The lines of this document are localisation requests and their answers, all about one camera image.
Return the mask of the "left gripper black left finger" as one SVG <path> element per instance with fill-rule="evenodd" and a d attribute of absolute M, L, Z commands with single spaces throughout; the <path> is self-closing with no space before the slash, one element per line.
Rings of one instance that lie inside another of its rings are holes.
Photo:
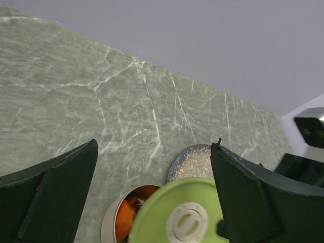
<path fill-rule="evenodd" d="M 1 242 L 74 242 L 97 159 L 92 139 L 1 176 Z"/>

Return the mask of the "orange chicken wing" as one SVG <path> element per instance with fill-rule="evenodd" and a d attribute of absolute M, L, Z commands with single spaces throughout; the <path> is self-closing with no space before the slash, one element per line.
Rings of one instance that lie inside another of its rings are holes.
<path fill-rule="evenodd" d="M 141 203 L 138 197 L 124 199 L 122 201 L 115 221 L 115 236 L 117 242 L 122 242 L 127 238 L 136 215 L 142 206 L 143 203 Z"/>

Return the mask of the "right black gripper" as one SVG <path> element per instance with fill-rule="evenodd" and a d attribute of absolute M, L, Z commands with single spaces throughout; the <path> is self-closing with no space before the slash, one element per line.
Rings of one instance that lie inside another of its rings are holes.
<path fill-rule="evenodd" d="M 287 178 L 323 188 L 323 162 L 286 153 L 274 171 Z"/>

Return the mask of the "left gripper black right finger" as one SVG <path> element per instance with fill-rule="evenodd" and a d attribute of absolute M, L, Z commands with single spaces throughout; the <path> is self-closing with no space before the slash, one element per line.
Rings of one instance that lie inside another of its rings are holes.
<path fill-rule="evenodd" d="M 211 166 L 223 218 L 217 234 L 230 242 L 323 242 L 323 188 L 255 164 L 220 143 Z"/>

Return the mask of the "green round lid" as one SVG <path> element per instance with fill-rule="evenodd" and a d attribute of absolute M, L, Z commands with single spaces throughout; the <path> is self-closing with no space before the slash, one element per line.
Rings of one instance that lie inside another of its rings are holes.
<path fill-rule="evenodd" d="M 204 178 L 173 181 L 153 193 L 140 209 L 129 242 L 228 242 L 217 234 L 223 218 L 216 185 Z"/>

